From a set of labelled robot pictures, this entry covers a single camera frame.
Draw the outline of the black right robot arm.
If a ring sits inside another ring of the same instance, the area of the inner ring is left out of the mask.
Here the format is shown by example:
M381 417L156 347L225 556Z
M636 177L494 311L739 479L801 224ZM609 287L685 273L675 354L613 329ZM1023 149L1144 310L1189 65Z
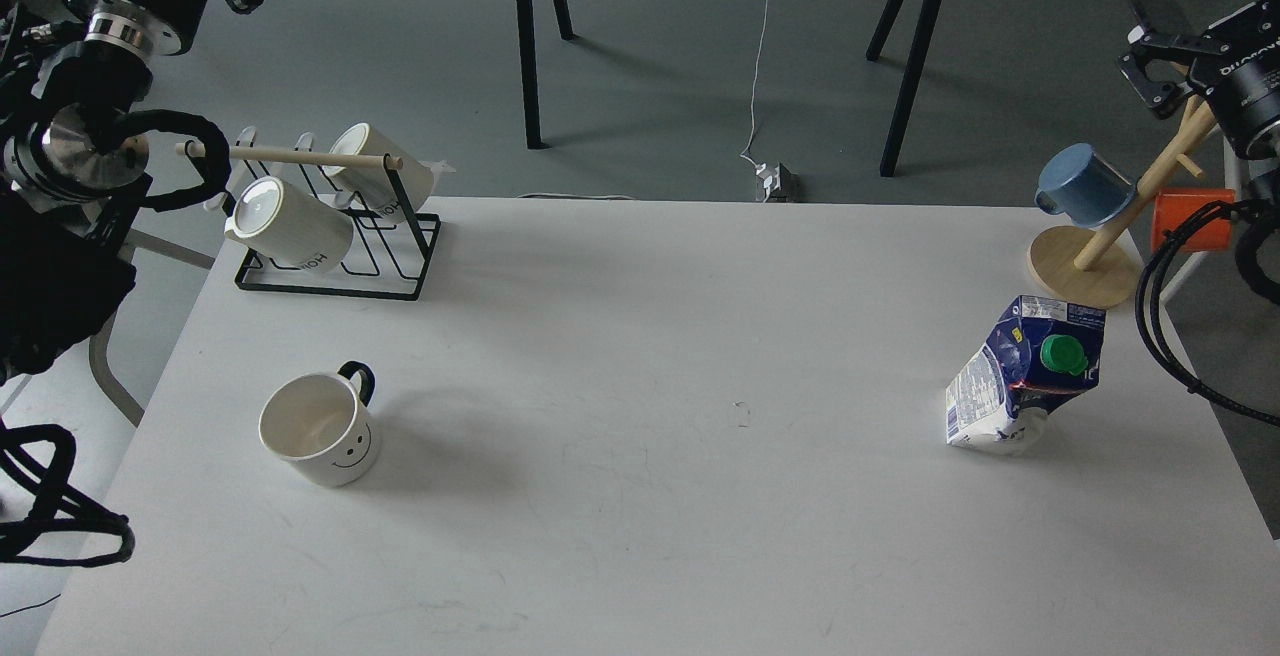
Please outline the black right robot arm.
M1240 159L1277 155L1277 0L1247 4L1198 35L1155 28L1140 1L1117 65L1144 105L1167 119L1189 97L1210 109Z

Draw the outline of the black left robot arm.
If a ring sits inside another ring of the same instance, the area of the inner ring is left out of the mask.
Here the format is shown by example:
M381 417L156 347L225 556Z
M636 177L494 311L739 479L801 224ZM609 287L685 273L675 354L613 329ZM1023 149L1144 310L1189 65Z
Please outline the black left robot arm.
M3 17L3 379L46 372L100 333L136 283L141 209L228 191L209 119L138 109L156 55L187 53L209 0L61 0L65 20ZM241 14L264 0L225 0Z

